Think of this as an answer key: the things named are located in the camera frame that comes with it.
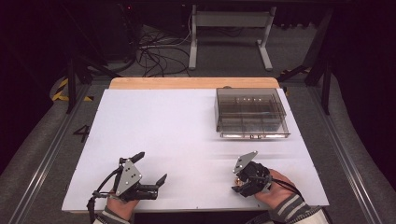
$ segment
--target black cable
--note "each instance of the black cable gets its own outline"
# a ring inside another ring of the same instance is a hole
[[[304,197],[303,197],[303,194],[302,194],[296,187],[294,187],[293,185],[291,185],[290,183],[285,182],[285,181],[283,181],[283,180],[274,179],[274,178],[273,178],[273,181],[276,182],[278,185],[282,186],[284,189],[288,189],[288,190],[290,190],[290,191],[292,191],[292,192],[298,194],[298,195],[303,199],[303,201],[305,202],[305,199],[304,199]]]
[[[107,183],[107,181],[113,176],[113,175],[116,175],[118,172],[120,172],[120,171],[122,171],[122,166],[119,166],[119,168],[117,168],[116,170],[114,170],[113,172],[111,172],[111,174],[110,175],[108,175],[107,177],[106,177],[106,179],[102,182],[102,184],[99,186],[99,188],[96,190],[97,192],[99,192],[101,189],[102,189],[102,187],[105,185],[105,183]]]
[[[263,179],[263,180],[266,180],[266,179],[267,179],[267,178],[261,177],[261,176],[249,176],[248,178],[252,178],[252,179]],[[276,183],[277,183],[278,185],[280,185],[282,188],[288,189],[288,190],[290,190],[291,192],[298,194],[298,195],[303,199],[303,201],[305,201],[304,198],[303,198],[303,194],[302,194],[296,187],[294,187],[292,184],[290,184],[290,183],[288,183],[288,182],[285,182],[285,181],[283,181],[283,180],[275,179],[275,178],[272,178],[272,181],[276,182]]]

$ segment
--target white table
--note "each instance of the white table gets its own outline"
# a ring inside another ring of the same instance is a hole
[[[62,210],[85,212],[87,201],[118,167],[120,157],[140,151],[136,164],[142,184],[154,184],[168,174],[156,201],[141,201],[136,212],[262,210],[254,197],[244,198],[231,186],[238,156],[254,150],[254,159],[294,182],[310,205],[328,205],[304,140],[278,89],[287,112],[290,137],[235,141],[219,137],[215,126],[215,89],[106,90],[90,136],[64,199]],[[103,190],[112,188],[114,178]],[[103,210],[106,200],[96,200]]]

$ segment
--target transparent container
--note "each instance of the transparent container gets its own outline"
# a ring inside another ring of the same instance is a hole
[[[286,112],[276,89],[217,89],[216,130],[223,138],[287,138]]]

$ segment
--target hand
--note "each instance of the hand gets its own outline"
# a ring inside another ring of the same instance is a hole
[[[125,203],[121,200],[113,199],[110,197],[107,198],[107,208],[127,221],[131,218],[132,212],[134,211],[134,208],[137,206],[138,203],[138,200]]]
[[[285,181],[294,186],[294,184],[280,172],[270,169],[270,174],[274,179]],[[268,204],[272,209],[275,209],[280,203],[289,198],[291,194],[293,194],[293,192],[283,188],[273,181],[269,192],[258,192],[254,197],[256,197],[257,200]]]

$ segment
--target dark floor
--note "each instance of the dark floor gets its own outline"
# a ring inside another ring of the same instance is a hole
[[[262,59],[255,45],[255,40],[262,30],[246,29],[241,35],[234,38],[216,31],[204,32],[199,36],[197,68],[188,74],[182,72],[175,76],[277,77],[283,70],[292,69],[302,63],[315,31],[314,27],[305,29],[297,27],[289,30],[273,28],[267,44],[267,50],[274,67],[272,72],[264,70]],[[188,44],[178,47],[189,52]],[[166,49],[162,50],[161,54],[177,58],[184,64],[188,63],[187,56],[179,50]],[[182,68],[180,63],[168,62],[169,72],[177,71],[180,68]],[[149,75],[158,71],[158,68],[153,69]],[[145,69],[135,63],[120,74],[126,77],[141,77],[144,72]],[[318,106],[320,85],[306,87],[303,82],[304,77],[305,74],[300,74],[280,84],[288,87],[290,107],[329,199],[330,206],[326,209],[332,217],[332,222],[335,224],[396,223],[396,193],[375,166],[350,123],[337,80],[332,78],[331,115],[325,116]],[[79,84],[80,92],[94,96],[94,100],[92,102],[82,101],[76,107],[72,118],[65,115],[67,102],[54,102],[54,106],[26,138],[13,161],[0,177],[0,191],[2,192],[0,218],[2,220],[13,218],[10,223],[89,222],[87,214],[62,212],[61,207],[67,185],[84,147],[84,143],[81,143],[81,136],[74,135],[73,132],[84,125],[92,125],[103,90],[108,87],[109,82],[110,78],[99,76],[94,78],[89,87]],[[54,89],[57,89],[58,86],[59,82],[55,83]],[[56,147],[59,150],[54,155],[56,159],[53,163],[49,163],[49,171],[42,175],[44,182],[37,185],[36,194],[32,195],[31,203],[26,204],[24,212],[13,216],[23,194],[29,188],[29,183],[40,166],[40,162],[45,158],[49,148],[54,147],[53,139],[59,135],[57,132],[66,119],[69,119],[68,127],[63,131],[63,138],[56,142]],[[137,214],[136,223],[148,223],[148,219],[154,222],[151,218],[159,218],[163,222],[169,217],[174,218],[174,223],[179,223],[181,221],[177,221],[180,220],[178,218],[197,216],[196,214],[186,215],[172,214],[166,215],[166,217],[158,217],[158,215],[152,217],[149,214]],[[242,219],[227,220],[233,216],[219,216],[215,213],[206,215],[206,219],[216,220],[217,223],[221,221],[244,223]]]

